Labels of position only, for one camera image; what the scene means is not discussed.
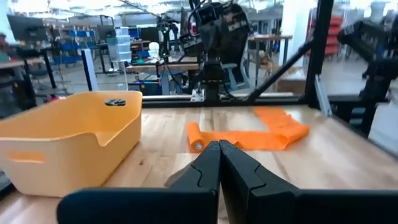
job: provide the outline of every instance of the orange cloth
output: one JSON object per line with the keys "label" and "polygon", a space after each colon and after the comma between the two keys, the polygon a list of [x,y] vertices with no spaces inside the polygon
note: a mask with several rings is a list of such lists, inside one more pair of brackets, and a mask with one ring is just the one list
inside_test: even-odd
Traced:
{"label": "orange cloth", "polygon": [[310,130],[308,125],[300,124],[280,108],[257,107],[254,113],[269,131],[200,131],[197,123],[188,123],[190,150],[202,152],[211,141],[223,139],[245,150],[280,151],[306,136]]}

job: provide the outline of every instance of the wooden tabletop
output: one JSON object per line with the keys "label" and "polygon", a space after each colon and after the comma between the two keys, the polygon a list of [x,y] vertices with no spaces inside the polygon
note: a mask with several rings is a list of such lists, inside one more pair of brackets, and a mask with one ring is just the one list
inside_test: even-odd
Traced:
{"label": "wooden tabletop", "polygon": [[[310,134],[285,151],[250,151],[264,167],[304,189],[398,189],[398,164],[383,151],[332,118],[304,106],[284,107],[310,125]],[[196,158],[185,125],[204,131],[266,130],[250,107],[145,109],[142,138],[105,186],[161,187]],[[56,224],[59,198],[15,192],[0,202],[0,223]]]}
{"label": "wooden tabletop", "polygon": [[[169,62],[177,62],[178,58],[169,57]],[[182,62],[192,62],[192,63],[174,63],[169,64],[170,70],[198,70],[199,65],[197,63],[196,57],[184,57]],[[156,66],[153,63],[156,63],[156,59],[146,61],[146,63],[152,63],[152,65],[140,64],[140,65],[131,65],[126,68],[127,72],[153,72],[156,71]],[[167,70],[165,65],[160,66],[159,70]]]}
{"label": "wooden tabletop", "polygon": [[[30,59],[27,59],[26,61],[30,65],[43,62],[43,60],[41,58],[30,58]],[[22,65],[24,65],[23,60],[12,60],[9,62],[0,62],[0,69],[15,68],[15,67],[22,66]]]}
{"label": "wooden tabletop", "polygon": [[149,40],[135,40],[135,41],[131,41],[131,44],[146,44],[146,43],[150,43]]}
{"label": "wooden tabletop", "polygon": [[273,34],[257,34],[248,38],[251,41],[265,41],[265,40],[290,40],[292,35],[273,35]]}

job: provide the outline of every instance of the ceiling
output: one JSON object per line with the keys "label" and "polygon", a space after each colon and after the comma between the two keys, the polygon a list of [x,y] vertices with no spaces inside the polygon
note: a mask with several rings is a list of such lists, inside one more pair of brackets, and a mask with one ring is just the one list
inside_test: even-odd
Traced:
{"label": "ceiling", "polygon": [[[189,8],[188,0],[8,0],[14,13],[27,16],[66,19],[73,16],[116,16],[118,14],[138,14],[143,10],[159,14],[161,12]],[[265,9],[281,4],[283,0],[238,0],[238,4],[251,9]]]}

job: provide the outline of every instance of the bin handle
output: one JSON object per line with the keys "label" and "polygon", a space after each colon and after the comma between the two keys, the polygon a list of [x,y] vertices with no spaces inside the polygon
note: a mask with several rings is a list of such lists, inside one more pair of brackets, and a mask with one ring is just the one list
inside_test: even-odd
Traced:
{"label": "bin handle", "polygon": [[126,100],[124,99],[109,99],[105,100],[106,106],[125,106]]}
{"label": "bin handle", "polygon": [[44,163],[45,156],[41,152],[7,152],[6,157],[14,162]]}

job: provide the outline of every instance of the yellow plastic bin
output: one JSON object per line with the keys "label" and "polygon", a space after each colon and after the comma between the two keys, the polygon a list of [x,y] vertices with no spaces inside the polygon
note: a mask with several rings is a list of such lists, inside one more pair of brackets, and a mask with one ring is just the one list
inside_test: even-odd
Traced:
{"label": "yellow plastic bin", "polygon": [[0,122],[0,168],[27,195],[100,186],[140,140],[141,107],[141,92],[93,91],[17,114]]}

